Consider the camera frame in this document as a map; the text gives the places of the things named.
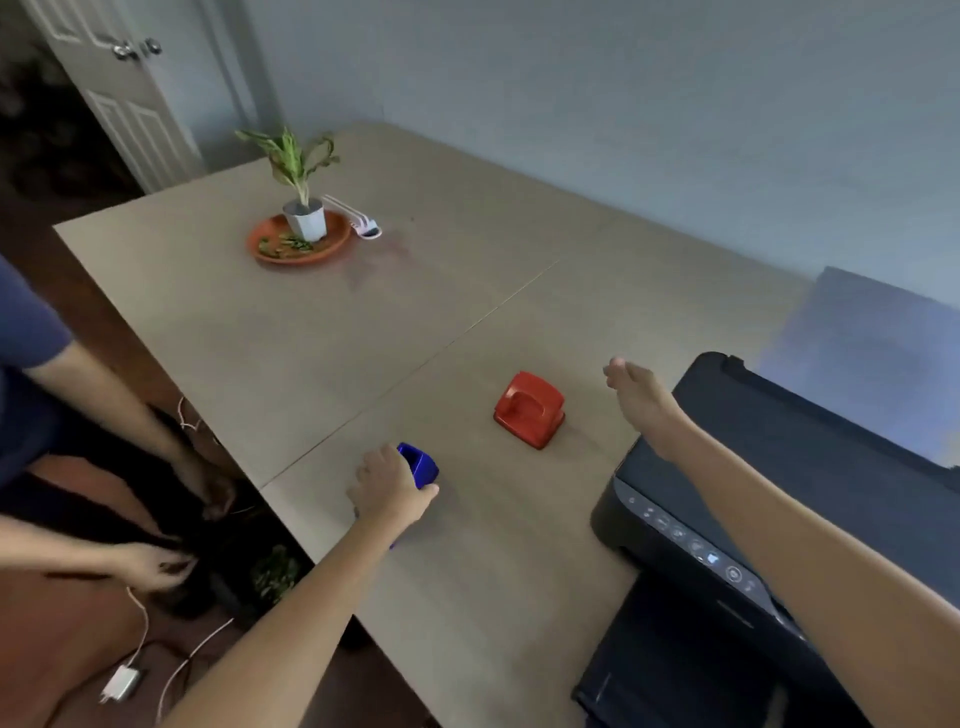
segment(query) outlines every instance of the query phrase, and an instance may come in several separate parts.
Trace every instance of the red hole punch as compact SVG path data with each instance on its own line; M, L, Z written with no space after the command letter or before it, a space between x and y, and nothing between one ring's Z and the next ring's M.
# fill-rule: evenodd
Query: red hole punch
M516 375L493 410L493 418L527 445L543 449L564 423L564 396L529 372Z

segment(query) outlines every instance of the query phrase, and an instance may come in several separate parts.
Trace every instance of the white door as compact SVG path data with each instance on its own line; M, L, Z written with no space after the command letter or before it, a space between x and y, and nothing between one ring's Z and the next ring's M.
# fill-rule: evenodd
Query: white door
M110 0L22 2L145 192L206 173L150 75L161 38L132 37Z

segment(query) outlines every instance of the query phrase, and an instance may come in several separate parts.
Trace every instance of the terracotta plate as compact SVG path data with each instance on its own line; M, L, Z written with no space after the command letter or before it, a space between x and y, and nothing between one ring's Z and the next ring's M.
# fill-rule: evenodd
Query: terracotta plate
M319 263L325 260L346 243L353 228L349 220L339 212L324 210L326 218L326 235L313 244L313 253L301 253L283 243L280 236L285 232L290 232L290 226L283 215L275 215L259 223L250 234L247 235L247 250L250 255L257 260L265 263L274 263L275 265L309 265L310 263ZM265 243L272 251L280 251L285 257L270 257L260 252L261 241Z

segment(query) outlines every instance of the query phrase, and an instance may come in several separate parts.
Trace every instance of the white cable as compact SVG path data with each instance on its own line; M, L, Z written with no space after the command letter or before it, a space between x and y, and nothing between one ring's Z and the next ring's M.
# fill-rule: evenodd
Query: white cable
M143 644L147 641L147 633L150 631L150 615L147 614L147 608L143 606L143 602L133 595L133 590L130 587L127 587L127 596L129 596L133 600L133 603L143 612L143 637L140 638L140 644L136 646L136 652L134 652L133 656L127 661L127 667L129 667L133 664L133 661L139 657L140 650L143 649Z
M199 418L195 425L191 425L189 422L187 422L186 417L183 416L184 402L186 402L186 397L180 397L180 401L177 402L177 419L180 420L180 429L192 429L194 432L200 432L200 425L204 423L204 418ZM221 445L220 441L217 439L217 436L212 432L210 433L210 437L213 438L213 442L215 442L219 447L223 447L223 445Z
M198 644L196 647L193 648L193 652L190 653L190 655L187 657L187 659L184 660L183 662L181 662L181 663L177 666L177 669L174 670L174 673L173 673L173 674L170 676L170 678L167 680L167 684L163 686L163 692L160 694L160 700L159 700L159 702L156 704L156 722L154 723L154 725L159 725L160 722L163 720L163 698L165 698L165 697L167 696L167 691L170 690L170 686L173 684L174 678L177 677L177 675L180 674L180 671L181 671L182 669L184 669L187 665L189 665L190 661L193 660L194 655L196 655L198 652L200 652L201 648L202 648L205 644L207 644L208 642L210 642L210 640L212 640L214 637L216 637L218 634L220 634L221 630L226 629L226 628L229 627L231 624L233 624L233 617L231 617L230 619L228 619L227 621L225 621L223 624L221 624L219 627L217 627L215 630L213 630L210 634L208 634L206 637L204 637L204 640L203 640L200 644Z
M177 418L180 420L180 427L183 429L192 429L194 432L200 431L200 425L204 421L203 418L197 420L195 425L191 425L186 421L186 418L183 416L183 403L186 401L186 397L181 397L180 401L177 402Z

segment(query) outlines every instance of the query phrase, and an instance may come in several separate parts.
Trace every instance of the beige table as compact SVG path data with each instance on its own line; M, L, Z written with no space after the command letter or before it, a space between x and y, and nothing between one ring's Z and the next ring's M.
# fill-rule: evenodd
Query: beige table
M256 263L292 195L254 162L57 226L260 486L563 255L609 213L386 125L338 135L315 187L386 230L324 266Z
M749 361L806 283L390 127L340 150L324 189L388 232L323 267L244 253L289 196L262 162L58 232L315 559L361 452L430 452L443 492L361 619L445 728L579 727L570 690L636 573L588 526L634 437L602 365L672 385L703 351ZM542 452L492 419L520 369L567 397Z
M694 357L749 360L807 283L625 215L271 482L310 555L352 521L360 454L402 439L442 491L387 559L359 617L446 728L582 726L570 691L636 577L588 517L634 434L601 367L623 353L673 385ZM520 369L566 395L536 451L492 419Z

